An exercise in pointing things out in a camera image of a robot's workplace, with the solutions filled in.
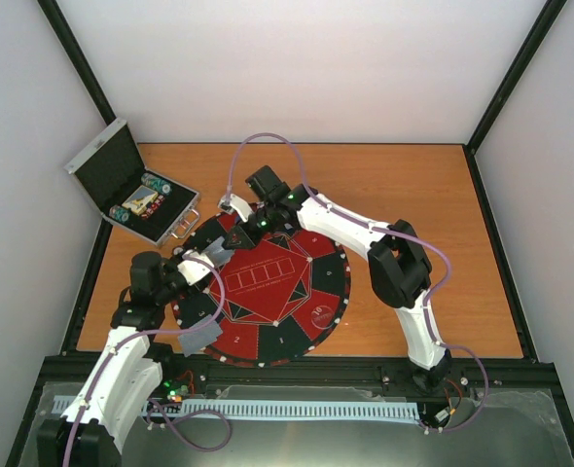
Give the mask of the dealt card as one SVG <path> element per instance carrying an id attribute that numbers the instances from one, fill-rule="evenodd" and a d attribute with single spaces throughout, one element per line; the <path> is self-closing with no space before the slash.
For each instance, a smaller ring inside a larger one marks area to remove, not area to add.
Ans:
<path id="1" fill-rule="evenodd" d="M 206 347 L 215 342 L 223 331 L 212 316 L 205 316 L 190 329 L 182 332 L 177 340 L 185 357 L 202 353 Z"/>

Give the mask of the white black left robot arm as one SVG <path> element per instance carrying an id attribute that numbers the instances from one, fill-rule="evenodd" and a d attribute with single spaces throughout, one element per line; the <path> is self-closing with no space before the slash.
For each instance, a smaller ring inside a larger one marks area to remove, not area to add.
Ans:
<path id="1" fill-rule="evenodd" d="M 130 284 L 119 298 L 106 344 L 79 394 L 58 419 L 38 430 L 41 466 L 119 466 L 128 433 L 154 390 L 171 389 L 178 368 L 172 349 L 153 344 L 164 309 L 212 272 L 204 254 L 167 260 L 155 251 L 135 255 Z"/>

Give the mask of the clear dealer button disc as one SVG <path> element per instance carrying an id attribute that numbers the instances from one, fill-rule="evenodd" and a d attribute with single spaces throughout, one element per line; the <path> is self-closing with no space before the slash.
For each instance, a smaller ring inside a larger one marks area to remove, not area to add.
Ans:
<path id="1" fill-rule="evenodd" d="M 318 330 L 330 329 L 334 326 L 335 312 L 327 305 L 315 305 L 310 314 L 310 321 Z"/>

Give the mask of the blue playing card deck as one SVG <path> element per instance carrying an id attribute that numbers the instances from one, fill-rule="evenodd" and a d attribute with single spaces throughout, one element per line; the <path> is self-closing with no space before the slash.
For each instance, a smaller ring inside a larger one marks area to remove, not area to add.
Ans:
<path id="1" fill-rule="evenodd" d="M 220 236 L 208 244 L 203 250 L 202 254 L 205 255 L 214 268 L 223 267 L 232 258 L 234 251 L 226 249 L 223 246 L 224 239 Z"/>

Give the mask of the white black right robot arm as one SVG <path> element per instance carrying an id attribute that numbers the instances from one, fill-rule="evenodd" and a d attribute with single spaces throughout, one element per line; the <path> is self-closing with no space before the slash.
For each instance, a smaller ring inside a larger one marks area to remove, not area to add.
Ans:
<path id="1" fill-rule="evenodd" d="M 413 226 L 399 220 L 387 225 L 357 215 L 302 183 L 290 188 L 267 165 L 246 179 L 260 204 L 252 208 L 231 187 L 219 207 L 236 213 L 239 221 L 229 230 L 226 249 L 256 248 L 266 234 L 287 224 L 322 234 L 366 260 L 377 298 L 393 308 L 408 345 L 412 378 L 424 393 L 438 389 L 451 366 L 450 351 L 436 327 L 430 305 L 432 265 L 426 243 Z"/>

